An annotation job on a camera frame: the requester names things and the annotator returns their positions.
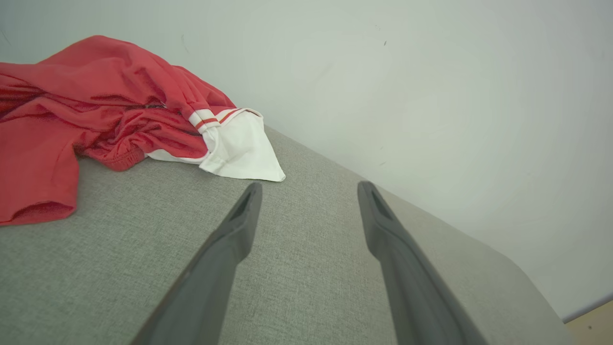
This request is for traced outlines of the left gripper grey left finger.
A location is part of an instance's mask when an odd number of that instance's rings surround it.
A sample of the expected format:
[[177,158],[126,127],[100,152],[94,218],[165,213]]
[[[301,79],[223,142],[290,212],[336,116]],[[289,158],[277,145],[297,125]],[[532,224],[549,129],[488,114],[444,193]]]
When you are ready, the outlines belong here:
[[251,183],[140,328],[134,345],[216,345],[236,268],[251,252],[262,185]]

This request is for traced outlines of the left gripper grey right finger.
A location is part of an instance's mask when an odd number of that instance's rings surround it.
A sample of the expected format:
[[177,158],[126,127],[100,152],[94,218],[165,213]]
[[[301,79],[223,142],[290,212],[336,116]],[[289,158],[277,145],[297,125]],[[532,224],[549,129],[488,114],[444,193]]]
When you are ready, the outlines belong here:
[[357,196],[366,245],[379,261],[399,345],[484,345],[486,339],[375,184]]

